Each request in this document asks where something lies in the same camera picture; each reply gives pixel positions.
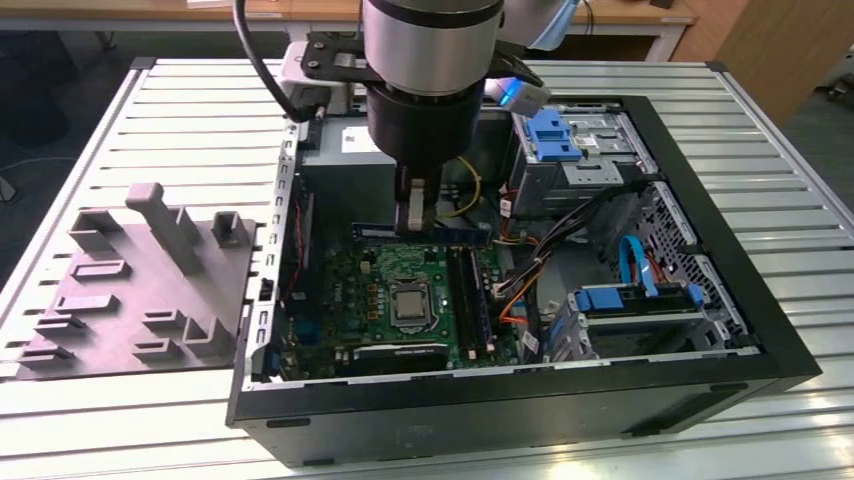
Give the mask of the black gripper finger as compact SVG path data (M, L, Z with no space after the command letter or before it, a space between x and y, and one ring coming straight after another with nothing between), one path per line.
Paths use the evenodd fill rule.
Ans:
M395 232L400 235L424 233L435 224L439 184L404 178L395 187Z

